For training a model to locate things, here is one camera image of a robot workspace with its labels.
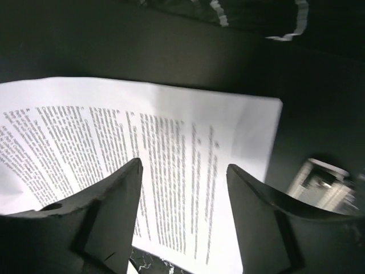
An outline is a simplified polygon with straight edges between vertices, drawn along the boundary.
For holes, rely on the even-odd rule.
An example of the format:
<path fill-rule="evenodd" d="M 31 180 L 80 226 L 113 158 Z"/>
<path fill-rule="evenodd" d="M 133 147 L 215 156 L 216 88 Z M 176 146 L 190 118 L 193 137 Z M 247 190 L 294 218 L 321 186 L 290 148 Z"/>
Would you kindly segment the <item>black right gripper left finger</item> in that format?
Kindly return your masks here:
<path fill-rule="evenodd" d="M 1 216 L 2 273 L 126 273 L 142 162 L 40 211 Z"/>

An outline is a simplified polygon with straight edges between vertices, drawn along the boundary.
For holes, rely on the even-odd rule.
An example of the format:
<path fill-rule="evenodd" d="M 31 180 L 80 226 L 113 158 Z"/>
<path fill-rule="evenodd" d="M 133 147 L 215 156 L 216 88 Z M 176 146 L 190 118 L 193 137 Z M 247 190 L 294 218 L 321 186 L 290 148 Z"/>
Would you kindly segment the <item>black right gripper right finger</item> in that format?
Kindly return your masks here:
<path fill-rule="evenodd" d="M 226 180 L 244 273 L 364 273 L 364 216 L 300 202 L 235 164 Z"/>

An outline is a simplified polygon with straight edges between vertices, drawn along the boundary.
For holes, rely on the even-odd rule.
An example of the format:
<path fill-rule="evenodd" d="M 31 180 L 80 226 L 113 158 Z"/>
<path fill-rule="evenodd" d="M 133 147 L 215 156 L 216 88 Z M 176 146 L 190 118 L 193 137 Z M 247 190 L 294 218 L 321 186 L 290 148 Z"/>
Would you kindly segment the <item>printed paper sheet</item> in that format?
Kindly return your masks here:
<path fill-rule="evenodd" d="M 241 273 L 226 183 L 264 180 L 279 99 L 98 78 L 1 84 L 1 213 L 144 167 L 133 245 L 191 273 Z"/>

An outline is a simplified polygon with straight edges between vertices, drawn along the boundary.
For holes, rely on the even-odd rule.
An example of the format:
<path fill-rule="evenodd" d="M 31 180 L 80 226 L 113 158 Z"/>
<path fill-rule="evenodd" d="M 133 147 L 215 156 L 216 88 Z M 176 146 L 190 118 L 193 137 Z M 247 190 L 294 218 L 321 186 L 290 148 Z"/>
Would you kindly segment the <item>black clipboard folder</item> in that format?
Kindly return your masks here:
<path fill-rule="evenodd" d="M 221 27 L 157 1 L 2 1 L 1 82 L 98 76 L 279 98 L 267 183 L 303 161 L 364 170 L 364 2 L 221 1 Z"/>

